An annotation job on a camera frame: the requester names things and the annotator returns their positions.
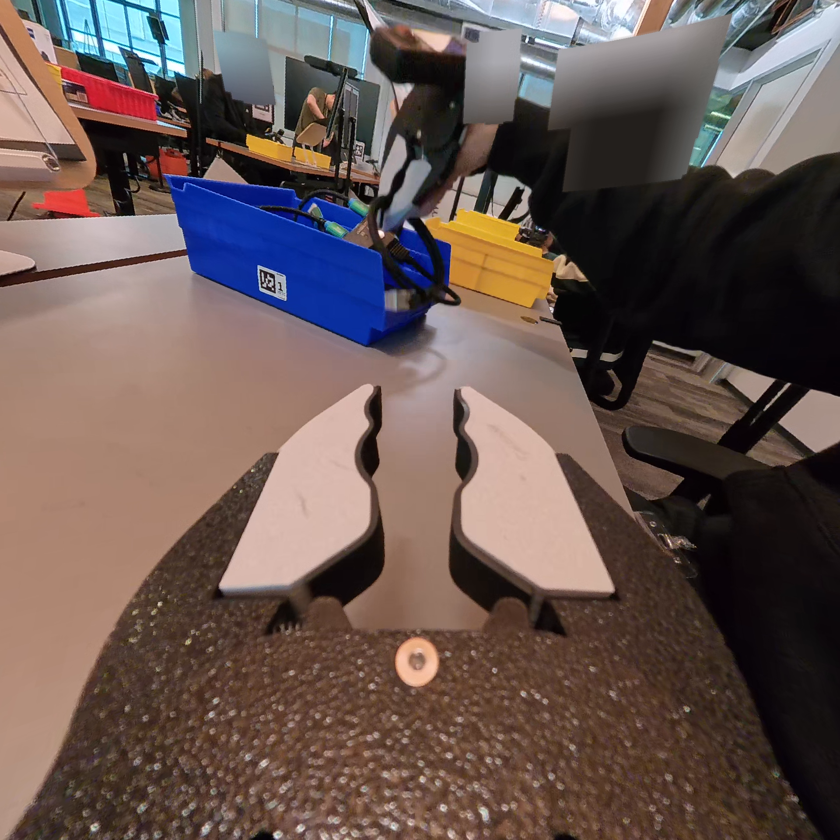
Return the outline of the yellow plastic bin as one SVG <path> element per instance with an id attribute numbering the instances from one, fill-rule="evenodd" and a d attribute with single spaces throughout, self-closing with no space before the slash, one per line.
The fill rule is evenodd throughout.
<path id="1" fill-rule="evenodd" d="M 554 277 L 553 262 L 540 247 L 517 241 L 514 223 L 459 209 L 456 219 L 431 217 L 425 225 L 450 247 L 448 278 L 455 287 L 531 308 L 544 299 Z"/>

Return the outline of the red plastic bin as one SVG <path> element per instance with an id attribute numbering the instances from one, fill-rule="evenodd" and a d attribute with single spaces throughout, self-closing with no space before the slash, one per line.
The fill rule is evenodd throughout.
<path id="1" fill-rule="evenodd" d="M 60 66 L 59 70 L 63 81 L 85 89 L 89 107 L 153 122 L 158 120 L 158 98 L 153 93 L 66 66 Z"/>

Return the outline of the grey usb hub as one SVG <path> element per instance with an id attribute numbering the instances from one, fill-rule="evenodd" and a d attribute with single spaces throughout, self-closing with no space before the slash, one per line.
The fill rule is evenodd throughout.
<path id="1" fill-rule="evenodd" d="M 380 229 L 377 231 L 377 235 L 386 247 L 389 246 L 392 240 L 396 238 L 396 236 L 393 233 L 384 232 Z M 367 218 L 362 218 L 360 222 L 351 231 L 349 231 L 345 236 L 343 236 L 343 241 L 359 245 L 360 247 L 366 249 L 373 248 L 374 241 L 371 237 L 370 226 L 368 225 Z"/>

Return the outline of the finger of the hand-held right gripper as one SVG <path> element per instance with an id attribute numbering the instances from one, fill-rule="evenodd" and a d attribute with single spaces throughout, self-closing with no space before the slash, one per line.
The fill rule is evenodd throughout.
<path id="1" fill-rule="evenodd" d="M 417 211 L 421 154 L 406 140 L 394 140 L 381 173 L 380 231 L 393 232 Z"/>
<path id="2" fill-rule="evenodd" d="M 436 185 L 436 174 L 429 161 L 409 161 L 404 176 L 404 198 L 406 209 L 404 219 L 420 218 L 427 195 Z"/>

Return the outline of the wooden desk with black legs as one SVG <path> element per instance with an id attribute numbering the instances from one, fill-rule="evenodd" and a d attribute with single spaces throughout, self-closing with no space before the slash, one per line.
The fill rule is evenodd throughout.
<path id="1" fill-rule="evenodd" d="M 319 178 L 327 181 L 338 182 L 341 180 L 345 180 L 352 185 L 370 186 L 374 188 L 378 188 L 381 182 L 380 176 L 360 171 L 356 167 L 352 169 L 352 172 L 347 172 L 346 165 L 343 168 L 340 167 L 336 171 L 334 167 L 318 167 L 313 164 L 300 163 L 294 160 L 276 160 L 270 156 L 266 156 L 259 152 L 254 152 L 245 147 L 244 145 L 236 143 L 229 143 L 226 141 L 216 139 L 207 139 L 205 142 L 208 146 L 213 147 L 216 151 L 225 151 L 231 154 L 236 154 L 240 157 L 245 157 L 251 161 L 255 161 L 265 165 L 270 165 L 275 169 L 282 170 L 284 172 L 292 172 L 300 175 L 309 176 L 311 178 Z"/>
<path id="2" fill-rule="evenodd" d="M 180 124 L 147 120 L 130 115 L 70 104 L 94 152 L 97 171 L 108 178 L 118 216 L 135 215 L 126 160 L 130 156 L 157 155 L 165 138 L 184 140 L 188 131 Z"/>

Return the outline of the small yellow bin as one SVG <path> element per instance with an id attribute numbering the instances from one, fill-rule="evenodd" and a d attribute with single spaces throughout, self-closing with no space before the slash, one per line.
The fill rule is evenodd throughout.
<path id="1" fill-rule="evenodd" d="M 275 140 L 248 134 L 246 136 L 246 146 L 250 151 L 262 154 L 273 161 L 286 163 L 294 161 L 319 169 L 328 169 L 332 165 L 329 155 L 317 152 L 306 145 L 286 145 Z"/>

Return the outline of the paper-covered board with wooden frame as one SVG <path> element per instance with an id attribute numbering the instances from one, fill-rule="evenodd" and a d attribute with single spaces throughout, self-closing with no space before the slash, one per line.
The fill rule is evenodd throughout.
<path id="1" fill-rule="evenodd" d="M 86 131 L 11 2 L 1 2 L 1 187 L 76 190 L 96 175 Z"/>

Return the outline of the blue plastic bin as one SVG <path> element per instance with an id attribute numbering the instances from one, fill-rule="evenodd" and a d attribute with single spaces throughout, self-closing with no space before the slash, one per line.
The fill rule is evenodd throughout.
<path id="1" fill-rule="evenodd" d="M 435 304 L 448 287 L 450 247 L 421 223 L 384 246 L 366 206 L 317 190 L 169 177 L 191 268 L 346 339 L 370 345 Z M 343 241 L 367 218 L 373 248 Z"/>

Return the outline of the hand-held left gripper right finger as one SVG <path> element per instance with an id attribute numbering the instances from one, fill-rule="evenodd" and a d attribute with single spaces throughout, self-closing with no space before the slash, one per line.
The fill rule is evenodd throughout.
<path id="1" fill-rule="evenodd" d="M 552 447 L 505 408 L 463 386 L 454 394 L 456 470 L 449 570 L 490 610 L 515 597 L 606 599 L 616 587 Z"/>

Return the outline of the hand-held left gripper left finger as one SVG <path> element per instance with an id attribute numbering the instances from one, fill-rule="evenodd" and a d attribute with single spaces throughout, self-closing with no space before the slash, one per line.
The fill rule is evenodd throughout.
<path id="1" fill-rule="evenodd" d="M 365 384 L 277 451 L 218 590 L 226 597 L 333 597 L 345 606 L 384 568 L 373 475 L 382 389 Z"/>

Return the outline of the person's right forearm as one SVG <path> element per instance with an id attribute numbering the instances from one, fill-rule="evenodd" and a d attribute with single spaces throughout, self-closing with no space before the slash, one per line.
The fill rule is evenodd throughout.
<path id="1" fill-rule="evenodd" d="M 780 174 L 716 166 L 563 193 L 569 135 L 517 100 L 482 164 L 531 192 L 532 220 L 630 329 L 839 394 L 839 155 Z"/>

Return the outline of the person's right hand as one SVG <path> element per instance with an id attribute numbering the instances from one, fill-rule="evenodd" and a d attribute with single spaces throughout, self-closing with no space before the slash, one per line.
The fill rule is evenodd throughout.
<path id="1" fill-rule="evenodd" d="M 498 128 L 499 126 L 496 124 L 487 123 L 474 123 L 466 127 L 465 138 L 459 148 L 454 168 L 444 187 L 445 192 L 451 189 L 460 179 L 484 171 Z"/>

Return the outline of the black monitor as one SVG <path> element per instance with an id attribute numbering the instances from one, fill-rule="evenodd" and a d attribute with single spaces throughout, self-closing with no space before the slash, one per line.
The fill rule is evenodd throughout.
<path id="1" fill-rule="evenodd" d="M 312 88 L 320 88 L 325 93 L 333 93 L 338 87 L 339 80 L 328 72 L 309 66 L 303 60 L 286 56 L 283 128 L 289 131 L 296 128 L 301 108 Z M 356 87 L 360 94 L 356 139 L 364 143 L 366 154 L 371 154 L 380 88 L 373 82 L 362 79 L 349 80 L 349 84 Z"/>

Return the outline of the orange floor object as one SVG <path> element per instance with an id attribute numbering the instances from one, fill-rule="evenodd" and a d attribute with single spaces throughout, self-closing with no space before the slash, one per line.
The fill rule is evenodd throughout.
<path id="1" fill-rule="evenodd" d="M 88 203 L 84 190 L 47 191 L 39 202 L 33 202 L 32 208 L 52 217 L 100 217 Z"/>

